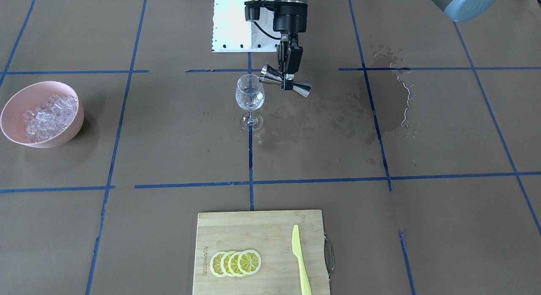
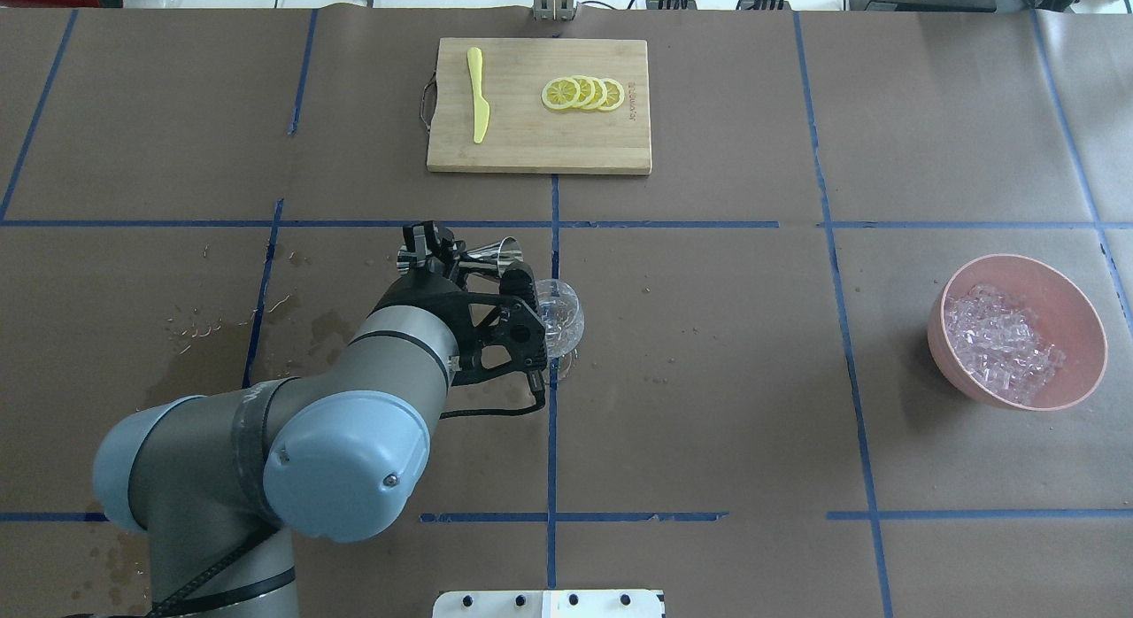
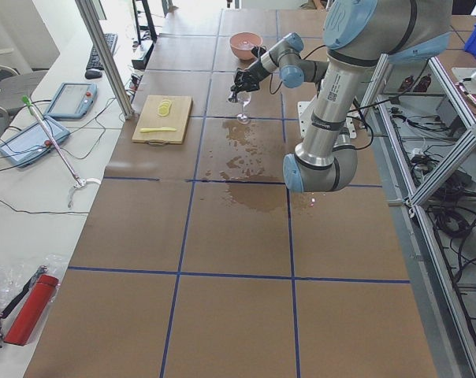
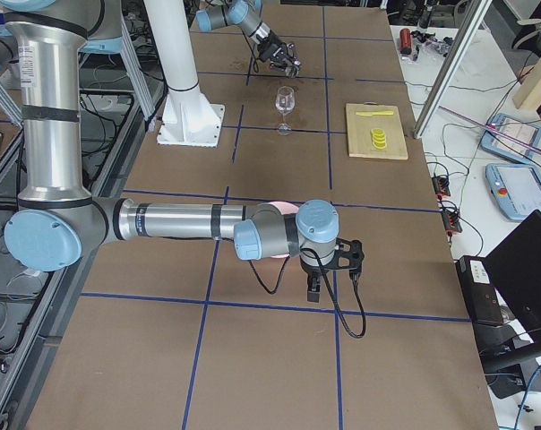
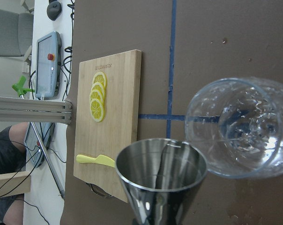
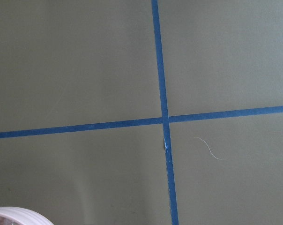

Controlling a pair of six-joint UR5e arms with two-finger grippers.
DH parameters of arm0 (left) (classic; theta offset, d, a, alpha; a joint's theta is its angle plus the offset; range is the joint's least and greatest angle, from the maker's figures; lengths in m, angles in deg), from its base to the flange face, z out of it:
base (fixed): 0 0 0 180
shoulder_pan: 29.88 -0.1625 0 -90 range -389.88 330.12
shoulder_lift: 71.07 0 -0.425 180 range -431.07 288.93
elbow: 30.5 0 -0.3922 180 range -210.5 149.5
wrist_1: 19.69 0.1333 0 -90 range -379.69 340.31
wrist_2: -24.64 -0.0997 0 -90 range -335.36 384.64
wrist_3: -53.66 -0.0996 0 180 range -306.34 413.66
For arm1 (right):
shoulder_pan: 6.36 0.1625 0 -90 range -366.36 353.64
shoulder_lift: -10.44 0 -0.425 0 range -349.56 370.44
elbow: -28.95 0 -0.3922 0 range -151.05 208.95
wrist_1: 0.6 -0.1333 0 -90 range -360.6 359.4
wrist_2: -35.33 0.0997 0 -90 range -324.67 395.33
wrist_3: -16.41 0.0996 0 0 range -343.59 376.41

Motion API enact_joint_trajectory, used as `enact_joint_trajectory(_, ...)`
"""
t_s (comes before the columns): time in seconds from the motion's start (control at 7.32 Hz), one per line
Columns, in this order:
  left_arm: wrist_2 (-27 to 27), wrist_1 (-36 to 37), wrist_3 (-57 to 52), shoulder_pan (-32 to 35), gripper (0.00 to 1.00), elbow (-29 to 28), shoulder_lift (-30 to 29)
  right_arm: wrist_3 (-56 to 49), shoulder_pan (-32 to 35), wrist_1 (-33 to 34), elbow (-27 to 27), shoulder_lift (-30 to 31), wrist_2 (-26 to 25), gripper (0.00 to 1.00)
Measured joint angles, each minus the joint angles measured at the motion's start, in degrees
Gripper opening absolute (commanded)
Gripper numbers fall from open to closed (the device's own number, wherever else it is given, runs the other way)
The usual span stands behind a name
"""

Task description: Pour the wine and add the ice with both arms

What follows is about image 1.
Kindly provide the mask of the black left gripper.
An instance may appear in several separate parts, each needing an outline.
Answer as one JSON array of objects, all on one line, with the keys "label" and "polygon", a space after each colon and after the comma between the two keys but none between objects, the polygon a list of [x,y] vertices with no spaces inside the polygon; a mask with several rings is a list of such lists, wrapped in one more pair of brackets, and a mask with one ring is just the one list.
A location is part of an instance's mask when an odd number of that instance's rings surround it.
[{"label": "black left gripper", "polygon": [[[308,4],[302,2],[273,2],[273,31],[288,35],[288,41],[298,41],[306,32]],[[279,71],[284,73],[284,90],[292,90],[294,76],[299,71],[303,47],[280,41],[276,45]]]}]

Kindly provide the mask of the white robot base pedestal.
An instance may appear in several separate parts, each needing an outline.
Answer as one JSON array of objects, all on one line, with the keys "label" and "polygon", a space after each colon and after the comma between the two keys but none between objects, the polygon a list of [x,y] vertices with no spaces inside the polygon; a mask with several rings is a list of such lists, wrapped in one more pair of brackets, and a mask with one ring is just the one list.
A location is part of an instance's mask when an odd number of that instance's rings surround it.
[{"label": "white robot base pedestal", "polygon": [[245,2],[250,0],[214,0],[213,52],[276,52],[279,37],[273,31],[273,12],[261,8],[257,22],[245,20]]}]

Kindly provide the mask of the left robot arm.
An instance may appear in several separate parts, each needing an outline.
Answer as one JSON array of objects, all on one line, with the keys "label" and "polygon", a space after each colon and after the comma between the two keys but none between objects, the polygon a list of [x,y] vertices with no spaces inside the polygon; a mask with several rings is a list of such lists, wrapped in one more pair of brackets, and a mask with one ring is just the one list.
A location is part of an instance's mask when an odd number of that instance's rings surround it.
[{"label": "left robot arm", "polygon": [[[279,78],[284,90],[292,90],[307,97],[310,83],[294,81],[300,67],[303,48],[299,34],[305,33],[309,0],[274,0],[273,30],[280,33],[277,50]],[[444,15],[455,23],[476,18],[487,10],[495,0],[431,0]]]}]

